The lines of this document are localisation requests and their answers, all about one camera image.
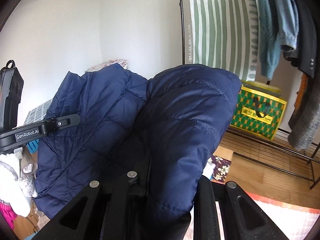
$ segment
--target quilted fabric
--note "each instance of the quilted fabric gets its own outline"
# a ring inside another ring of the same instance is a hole
[[[189,212],[207,159],[230,124],[241,84],[201,64],[153,79],[120,65],[68,73],[47,118],[78,113],[81,123],[39,140],[36,206],[52,218],[93,179],[113,181],[151,149],[146,214],[153,225]]]

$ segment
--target pink cloth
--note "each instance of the pink cloth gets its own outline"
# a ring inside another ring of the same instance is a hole
[[[13,211],[12,207],[0,203],[0,212],[13,230],[13,220],[17,217],[17,214]]]

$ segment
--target green and white striped towel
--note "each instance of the green and white striped towel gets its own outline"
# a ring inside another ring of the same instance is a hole
[[[190,0],[193,63],[254,81],[258,59],[255,0]]]

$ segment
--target silver bolt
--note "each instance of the silver bolt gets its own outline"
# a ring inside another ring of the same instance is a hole
[[[135,177],[137,176],[137,173],[136,173],[135,171],[129,171],[129,172],[127,173],[127,176],[128,176],[129,178],[135,178]]]
[[[229,188],[235,188],[237,186],[237,184],[234,181],[228,181],[227,182],[227,186]]]
[[[97,187],[97,186],[99,186],[99,181],[93,180],[93,181],[90,182],[89,185],[90,185],[90,187]]]

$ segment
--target patterned bag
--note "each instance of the patterned bag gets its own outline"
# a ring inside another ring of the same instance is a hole
[[[283,99],[242,85],[230,125],[272,140],[286,105]]]

